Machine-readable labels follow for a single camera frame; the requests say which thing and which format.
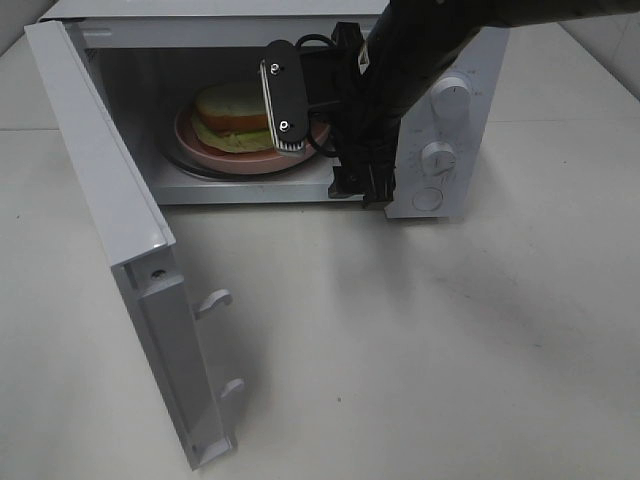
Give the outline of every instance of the table surface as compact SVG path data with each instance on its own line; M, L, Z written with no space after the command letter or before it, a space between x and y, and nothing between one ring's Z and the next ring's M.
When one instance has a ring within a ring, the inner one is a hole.
M0 59L0 478L636 479L640 105L513 32L465 218L164 209L249 388L191 472L26 42Z

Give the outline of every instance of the white microwave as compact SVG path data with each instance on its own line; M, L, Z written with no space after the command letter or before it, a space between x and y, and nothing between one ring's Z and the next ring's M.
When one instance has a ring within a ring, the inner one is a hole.
M231 297L192 304L158 205L330 202L335 160L259 177L196 175L175 145L177 109L206 84L257 76L275 39L373 26L386 0L60 0L26 28L107 260L192 468L233 448L195 323ZM389 218L462 213L508 31L487 28L402 121ZM359 201L356 196L351 201Z

